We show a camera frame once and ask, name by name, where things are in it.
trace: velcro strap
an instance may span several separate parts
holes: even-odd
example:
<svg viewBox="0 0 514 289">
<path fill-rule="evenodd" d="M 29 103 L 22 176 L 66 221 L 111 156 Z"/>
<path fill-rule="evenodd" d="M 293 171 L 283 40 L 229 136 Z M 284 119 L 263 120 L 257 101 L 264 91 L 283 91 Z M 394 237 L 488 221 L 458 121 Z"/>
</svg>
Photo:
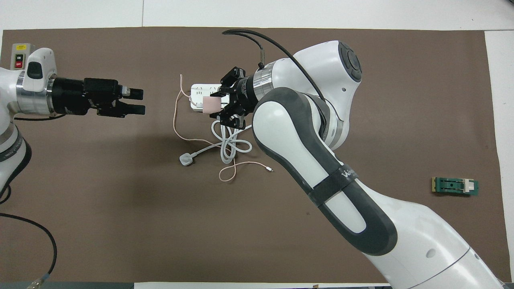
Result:
<svg viewBox="0 0 514 289">
<path fill-rule="evenodd" d="M 319 207 L 358 177 L 352 168 L 342 165 L 317 184 L 307 196 Z"/>
</svg>

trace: white charging cable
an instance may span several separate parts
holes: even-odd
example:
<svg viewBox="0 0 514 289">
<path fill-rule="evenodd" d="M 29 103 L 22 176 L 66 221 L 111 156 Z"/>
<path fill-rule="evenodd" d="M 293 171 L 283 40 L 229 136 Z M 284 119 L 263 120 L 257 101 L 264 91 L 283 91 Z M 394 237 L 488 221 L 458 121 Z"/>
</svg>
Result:
<svg viewBox="0 0 514 289">
<path fill-rule="evenodd" d="M 237 136 L 239 133 L 247 130 L 247 129 L 250 129 L 252 127 L 252 125 L 249 125 L 247 126 L 246 128 L 244 128 L 243 130 L 239 130 L 239 129 L 234 129 L 234 131 L 231 130 L 230 127 L 226 127 L 224 125 L 221 125 L 220 124 L 220 129 L 221 129 L 221 135 L 217 134 L 216 133 L 216 130 L 214 129 L 216 124 L 220 123 L 219 120 L 215 120 L 214 122 L 212 122 L 211 124 L 211 131 L 212 133 L 214 134 L 214 136 L 220 141 L 218 143 L 212 143 L 208 140 L 205 140 L 205 139 L 198 139 L 198 138 L 192 138 L 192 139 L 189 139 L 189 138 L 184 138 L 182 137 L 178 131 L 177 131 L 177 128 L 176 128 L 176 120 L 177 120 L 177 107 L 178 107 L 178 100 L 180 98 L 181 95 L 184 95 L 186 96 L 187 98 L 189 98 L 189 100 L 193 103 L 193 105 L 196 105 L 196 103 L 194 103 L 192 100 L 191 100 L 191 96 L 187 95 L 184 90 L 182 89 L 182 74 L 180 75 L 180 91 L 177 95 L 177 98 L 175 100 L 175 111 L 173 113 L 173 130 L 175 131 L 175 134 L 180 137 L 181 139 L 183 140 L 187 140 L 187 141 L 194 141 L 194 140 L 198 140 L 198 141 L 205 141 L 207 142 L 208 144 L 210 144 L 210 146 L 208 147 L 205 147 L 197 152 L 194 152 L 192 154 L 190 153 L 185 153 L 183 155 L 181 155 L 179 157 L 179 160 L 180 160 L 180 163 L 184 166 L 188 166 L 190 164 L 193 163 L 193 158 L 197 155 L 199 155 L 200 153 L 206 151 L 206 150 L 209 150 L 211 148 L 214 148 L 214 147 L 218 147 L 220 148 L 220 157 L 223 161 L 223 163 L 225 164 L 229 164 L 231 162 L 234 162 L 233 165 L 231 166 L 228 166 L 228 167 L 224 167 L 222 168 L 220 171 L 219 171 L 219 174 L 218 174 L 218 177 L 219 177 L 219 180 L 221 180 L 222 182 L 228 182 L 232 179 L 235 178 L 235 175 L 236 175 L 236 166 L 238 165 L 242 165 L 242 164 L 257 164 L 257 165 L 261 165 L 263 166 L 264 168 L 266 168 L 266 170 L 268 170 L 269 172 L 272 172 L 273 169 L 264 165 L 264 164 L 261 164 L 260 162 L 256 162 L 256 161 L 244 161 L 244 162 L 238 162 L 236 163 L 235 162 L 235 155 L 237 152 L 241 152 L 241 153 L 249 153 L 251 150 L 252 150 L 252 144 L 247 141 L 247 140 L 243 140 L 243 139 L 237 139 Z M 241 148 L 238 148 L 236 145 L 238 143 L 244 143 L 245 145 L 248 146 L 247 149 L 243 150 Z M 228 169 L 228 168 L 234 168 L 234 174 L 232 175 L 232 177 L 230 177 L 229 179 L 222 179 L 221 177 L 221 173 Z"/>
</svg>

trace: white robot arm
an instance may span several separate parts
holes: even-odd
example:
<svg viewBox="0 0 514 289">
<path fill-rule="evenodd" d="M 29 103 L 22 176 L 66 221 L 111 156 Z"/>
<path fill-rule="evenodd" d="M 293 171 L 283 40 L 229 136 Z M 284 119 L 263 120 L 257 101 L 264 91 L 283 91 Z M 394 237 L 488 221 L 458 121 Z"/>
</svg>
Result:
<svg viewBox="0 0 514 289">
<path fill-rule="evenodd" d="M 394 289 L 507 288 L 464 239 L 426 206 L 368 188 L 332 152 L 348 134 L 360 63 L 339 41 L 294 57 L 317 83 L 322 101 L 291 59 L 235 81 L 236 103 L 213 114 L 241 127 L 253 115 L 259 147 L 297 181 L 338 232 L 360 250 Z"/>
<path fill-rule="evenodd" d="M 10 195 L 9 183 L 27 166 L 31 158 L 29 144 L 13 123 L 15 115 L 23 113 L 47 116 L 49 118 L 43 119 L 47 120 L 58 118 L 57 114 L 85 115 L 91 108 L 97 109 L 97 114 L 101 116 L 125 117 L 127 114 L 145 114 L 143 105 L 120 101 L 121 98 L 142 100 L 141 89 L 118 85 L 118 81 L 112 79 L 58 78 L 55 57 L 51 49 L 36 50 L 26 62 L 27 68 L 22 70 L 0 68 L 0 204 Z M 50 270 L 28 287 L 39 288 L 56 263 L 57 247 L 53 236 L 45 227 L 32 220 L 5 213 L 0 213 L 0 216 L 37 226 L 51 239 L 54 257 Z"/>
</svg>

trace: white power strip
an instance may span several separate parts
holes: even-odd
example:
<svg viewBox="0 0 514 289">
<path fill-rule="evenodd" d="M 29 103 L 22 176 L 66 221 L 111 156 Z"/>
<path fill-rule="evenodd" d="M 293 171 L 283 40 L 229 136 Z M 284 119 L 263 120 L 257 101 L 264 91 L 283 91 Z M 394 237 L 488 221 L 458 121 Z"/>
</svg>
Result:
<svg viewBox="0 0 514 289">
<path fill-rule="evenodd" d="M 204 84 L 196 83 L 191 85 L 191 108 L 196 112 L 203 111 L 204 97 L 210 96 L 212 93 L 218 91 L 221 84 Z M 225 107 L 229 102 L 229 96 L 222 97 L 222 108 Z"/>
</svg>

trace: white plug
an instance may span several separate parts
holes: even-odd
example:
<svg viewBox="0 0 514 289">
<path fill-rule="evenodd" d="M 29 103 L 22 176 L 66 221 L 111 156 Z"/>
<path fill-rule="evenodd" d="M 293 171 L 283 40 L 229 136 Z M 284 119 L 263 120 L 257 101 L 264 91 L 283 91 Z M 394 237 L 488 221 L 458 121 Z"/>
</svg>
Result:
<svg viewBox="0 0 514 289">
<path fill-rule="evenodd" d="M 180 159 L 180 163 L 183 166 L 188 166 L 193 163 L 193 156 L 190 153 L 185 153 L 181 155 L 178 159 Z"/>
</svg>

